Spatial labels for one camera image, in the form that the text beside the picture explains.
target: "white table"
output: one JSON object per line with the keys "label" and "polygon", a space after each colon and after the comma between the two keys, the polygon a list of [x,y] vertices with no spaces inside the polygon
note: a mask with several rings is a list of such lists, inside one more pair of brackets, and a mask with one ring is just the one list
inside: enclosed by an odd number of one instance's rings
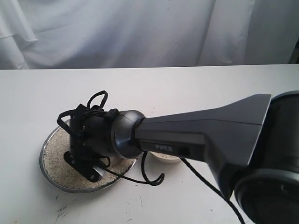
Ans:
{"label": "white table", "polygon": [[[298,89],[299,65],[0,70],[0,223],[237,224],[231,208],[183,163],[167,165],[148,158],[150,177],[165,172],[158,187],[120,180],[100,192],[64,193],[40,172],[42,144],[57,126],[60,112],[86,104],[100,90],[109,93],[106,109],[137,109],[152,117],[215,108],[256,93],[277,95]],[[215,184],[205,164],[192,164]],[[142,179],[140,162],[128,175]]]}

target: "white bowl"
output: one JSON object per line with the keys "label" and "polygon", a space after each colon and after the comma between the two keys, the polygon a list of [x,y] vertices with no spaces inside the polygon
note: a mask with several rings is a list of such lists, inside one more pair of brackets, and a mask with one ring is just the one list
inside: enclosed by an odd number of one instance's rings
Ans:
{"label": "white bowl", "polygon": [[180,162],[181,159],[179,157],[162,157],[160,154],[162,153],[155,153],[155,152],[150,152],[157,160],[165,163],[176,163]]}

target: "white curtain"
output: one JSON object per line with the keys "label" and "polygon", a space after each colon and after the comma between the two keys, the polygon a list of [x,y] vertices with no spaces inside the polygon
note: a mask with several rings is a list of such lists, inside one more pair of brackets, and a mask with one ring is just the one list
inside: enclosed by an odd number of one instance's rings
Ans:
{"label": "white curtain", "polygon": [[288,63],[298,0],[0,0],[0,69]]}

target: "white backdrop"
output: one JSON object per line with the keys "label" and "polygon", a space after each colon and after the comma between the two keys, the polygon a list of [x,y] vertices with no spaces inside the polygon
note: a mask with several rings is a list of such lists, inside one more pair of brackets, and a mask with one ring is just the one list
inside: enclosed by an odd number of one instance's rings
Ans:
{"label": "white backdrop", "polygon": [[288,63],[298,0],[1,0],[0,69]]}

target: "round tray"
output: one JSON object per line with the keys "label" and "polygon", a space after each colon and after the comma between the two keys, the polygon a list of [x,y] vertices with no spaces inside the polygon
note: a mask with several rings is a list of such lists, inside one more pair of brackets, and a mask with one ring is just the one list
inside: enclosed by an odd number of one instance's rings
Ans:
{"label": "round tray", "polygon": [[[48,175],[46,169],[45,169],[45,166],[44,166],[44,162],[43,162],[43,157],[44,157],[44,151],[46,149],[46,146],[48,144],[48,142],[50,141],[50,139],[53,137],[53,135],[60,129],[61,127],[57,127],[49,136],[48,138],[46,139],[46,141],[44,142],[43,144],[43,147],[41,149],[41,153],[40,153],[40,156],[39,156],[39,166],[40,166],[40,169],[42,171],[42,174],[43,176],[46,178],[46,180],[52,184],[53,186],[65,191],[65,192],[69,192],[69,193],[89,193],[89,192],[94,192],[94,191],[98,191],[98,190],[101,190],[101,189],[104,189],[104,188],[107,188],[109,186],[111,186],[112,184],[116,183],[120,177],[116,177],[116,179],[114,179],[113,181],[105,184],[105,185],[102,185],[102,186],[99,186],[99,187],[95,187],[95,188],[88,188],[88,189],[71,189],[71,188],[67,188],[65,186],[62,186],[56,182],[54,182],[51,177]],[[134,164],[136,163],[136,160],[134,160],[134,162],[132,163],[131,166],[128,167],[128,169],[122,173],[123,175],[125,173],[127,173],[133,166]]]}

